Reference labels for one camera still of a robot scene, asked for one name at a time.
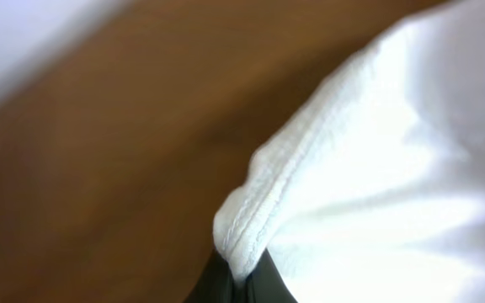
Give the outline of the white t-shirt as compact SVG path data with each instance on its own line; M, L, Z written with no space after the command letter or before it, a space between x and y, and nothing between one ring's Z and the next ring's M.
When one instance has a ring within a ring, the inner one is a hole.
M395 24L327 77L217 211L243 282L300 302L485 302L485 1Z

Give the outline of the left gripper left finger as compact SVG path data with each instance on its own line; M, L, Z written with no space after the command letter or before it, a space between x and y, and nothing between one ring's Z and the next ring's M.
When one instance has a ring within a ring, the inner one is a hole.
M236 303L237 288L227 261L214 250L184 303Z

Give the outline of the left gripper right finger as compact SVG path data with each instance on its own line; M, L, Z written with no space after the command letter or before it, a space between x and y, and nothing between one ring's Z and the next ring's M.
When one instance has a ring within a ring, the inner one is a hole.
M296 303L268 250L263 252L258 264L247 277L244 289L247 303Z

